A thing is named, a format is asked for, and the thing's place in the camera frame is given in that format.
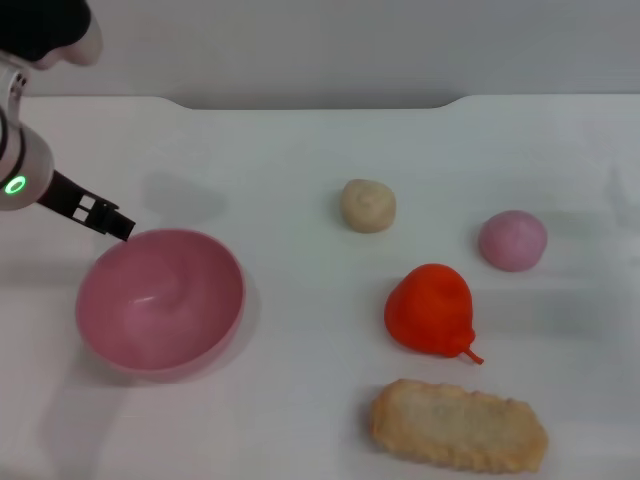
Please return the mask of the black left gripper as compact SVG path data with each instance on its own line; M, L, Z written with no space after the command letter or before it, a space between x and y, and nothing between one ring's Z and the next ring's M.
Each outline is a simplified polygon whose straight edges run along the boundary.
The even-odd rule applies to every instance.
M55 171L41 206L101 234L127 241L136 223L119 212L119 207L77 185Z

